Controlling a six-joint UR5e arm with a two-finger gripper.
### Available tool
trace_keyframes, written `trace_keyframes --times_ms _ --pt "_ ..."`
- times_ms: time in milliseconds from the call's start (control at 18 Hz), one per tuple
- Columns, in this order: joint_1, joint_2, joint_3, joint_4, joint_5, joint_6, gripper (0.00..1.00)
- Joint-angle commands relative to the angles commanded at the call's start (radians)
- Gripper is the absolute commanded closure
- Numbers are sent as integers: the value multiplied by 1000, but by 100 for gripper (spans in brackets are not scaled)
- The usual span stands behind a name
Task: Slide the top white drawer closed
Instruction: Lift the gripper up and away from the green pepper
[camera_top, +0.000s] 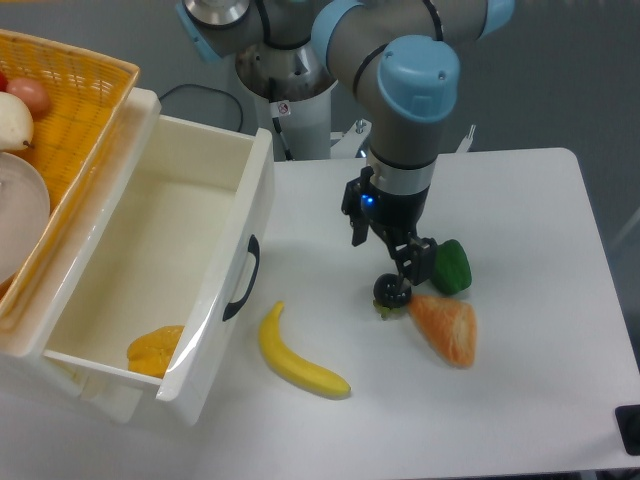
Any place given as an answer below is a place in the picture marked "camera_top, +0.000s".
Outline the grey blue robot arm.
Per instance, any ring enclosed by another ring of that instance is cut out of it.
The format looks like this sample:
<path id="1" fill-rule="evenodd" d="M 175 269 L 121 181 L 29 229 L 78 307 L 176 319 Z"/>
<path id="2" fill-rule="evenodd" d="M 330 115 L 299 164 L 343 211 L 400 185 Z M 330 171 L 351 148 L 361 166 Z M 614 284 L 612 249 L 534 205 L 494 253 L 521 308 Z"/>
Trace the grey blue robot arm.
<path id="1" fill-rule="evenodd" d="M 407 304 L 435 271 L 437 243 L 418 234 L 446 118 L 456 101 L 455 46 L 507 24 L 511 1 L 181 1 L 177 15 L 200 56 L 235 60 L 263 125 L 287 159 L 326 155 L 329 96 L 348 89 L 372 123 L 366 164 L 342 212 L 360 245 L 369 233 L 396 270 L 374 286 Z"/>

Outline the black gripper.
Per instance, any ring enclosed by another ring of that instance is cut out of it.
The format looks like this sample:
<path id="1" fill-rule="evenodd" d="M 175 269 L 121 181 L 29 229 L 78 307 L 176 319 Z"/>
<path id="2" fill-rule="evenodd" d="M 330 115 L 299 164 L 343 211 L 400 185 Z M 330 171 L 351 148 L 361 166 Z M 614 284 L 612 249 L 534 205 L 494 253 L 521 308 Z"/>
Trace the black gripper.
<path id="1" fill-rule="evenodd" d="M 365 166 L 346 184 L 341 211 L 349 217 L 354 247 L 367 240 L 369 230 L 386 245 L 397 268 L 395 299 L 409 300 L 411 283 L 429 280 L 435 269 L 436 241 L 417 233 L 429 188 L 410 195 L 389 193 L 374 185 L 373 176 L 373 168 Z"/>

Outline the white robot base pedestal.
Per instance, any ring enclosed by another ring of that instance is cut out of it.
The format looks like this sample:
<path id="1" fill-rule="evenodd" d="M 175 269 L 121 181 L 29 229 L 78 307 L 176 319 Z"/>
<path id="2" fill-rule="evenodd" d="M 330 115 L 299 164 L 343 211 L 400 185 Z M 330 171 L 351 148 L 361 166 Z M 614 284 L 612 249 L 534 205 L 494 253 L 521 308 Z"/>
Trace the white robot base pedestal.
<path id="1" fill-rule="evenodd" d="M 235 57 L 238 80 L 252 95 L 260 127 L 270 129 L 280 159 L 330 157 L 331 96 L 337 81 L 310 44 L 253 45 Z"/>

